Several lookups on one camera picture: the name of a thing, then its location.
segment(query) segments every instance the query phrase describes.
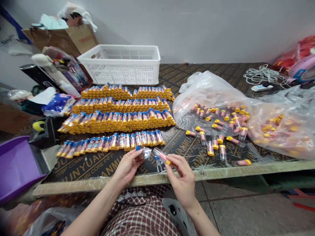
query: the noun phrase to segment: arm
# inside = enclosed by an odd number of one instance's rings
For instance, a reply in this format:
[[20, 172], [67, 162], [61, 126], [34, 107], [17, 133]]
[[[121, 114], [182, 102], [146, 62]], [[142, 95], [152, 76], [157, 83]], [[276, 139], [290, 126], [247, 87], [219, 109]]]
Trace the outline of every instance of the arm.
[[90, 205], [62, 233], [62, 236], [97, 235], [107, 219], [117, 198], [134, 177], [137, 168], [144, 162], [139, 151], [130, 151], [120, 161], [114, 176], [94, 198]]
[[185, 158], [174, 154], [170, 154], [166, 158], [178, 170], [179, 178], [176, 177], [169, 165], [165, 165], [175, 195], [192, 219], [197, 234], [199, 236], [220, 236], [195, 197], [195, 175]]

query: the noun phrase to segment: tiled floor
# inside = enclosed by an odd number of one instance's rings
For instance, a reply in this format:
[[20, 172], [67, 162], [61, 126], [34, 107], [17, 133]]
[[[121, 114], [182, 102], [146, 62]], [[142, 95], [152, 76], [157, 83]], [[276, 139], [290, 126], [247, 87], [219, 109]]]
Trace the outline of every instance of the tiled floor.
[[[295, 207], [279, 193], [260, 195], [206, 181], [196, 198], [222, 236], [314, 236], [315, 213]], [[197, 235], [189, 219], [190, 235]]]

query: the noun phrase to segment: brown paper bag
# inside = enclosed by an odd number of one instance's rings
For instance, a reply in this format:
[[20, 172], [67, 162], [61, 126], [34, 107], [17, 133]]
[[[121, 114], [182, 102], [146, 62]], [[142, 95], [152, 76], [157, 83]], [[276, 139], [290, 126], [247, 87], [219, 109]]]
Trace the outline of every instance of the brown paper bag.
[[22, 31], [40, 51], [43, 47], [53, 46], [75, 58], [98, 45], [90, 25], [67, 29], [23, 29]]

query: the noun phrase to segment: hand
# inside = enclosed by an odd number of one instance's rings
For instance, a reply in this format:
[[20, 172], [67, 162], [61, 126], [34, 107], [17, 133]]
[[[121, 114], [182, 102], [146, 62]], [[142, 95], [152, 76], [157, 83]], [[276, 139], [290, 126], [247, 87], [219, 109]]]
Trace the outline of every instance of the hand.
[[125, 154], [120, 161], [113, 179], [122, 182], [123, 187], [126, 187], [130, 183], [132, 178], [135, 176], [135, 173], [138, 167], [144, 162], [144, 159], [141, 156], [143, 149], [139, 151], [132, 150]]
[[170, 160], [178, 171], [176, 177], [172, 168], [165, 164], [167, 176], [170, 179], [175, 195], [185, 211], [193, 208], [196, 203], [195, 197], [195, 175], [184, 157], [169, 154], [166, 159]]

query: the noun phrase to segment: purple tray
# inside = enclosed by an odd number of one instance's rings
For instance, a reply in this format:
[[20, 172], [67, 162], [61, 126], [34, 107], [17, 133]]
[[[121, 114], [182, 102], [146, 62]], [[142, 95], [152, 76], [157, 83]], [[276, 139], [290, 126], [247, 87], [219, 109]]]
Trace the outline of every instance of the purple tray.
[[0, 206], [46, 176], [37, 167], [29, 137], [17, 137], [0, 145]]

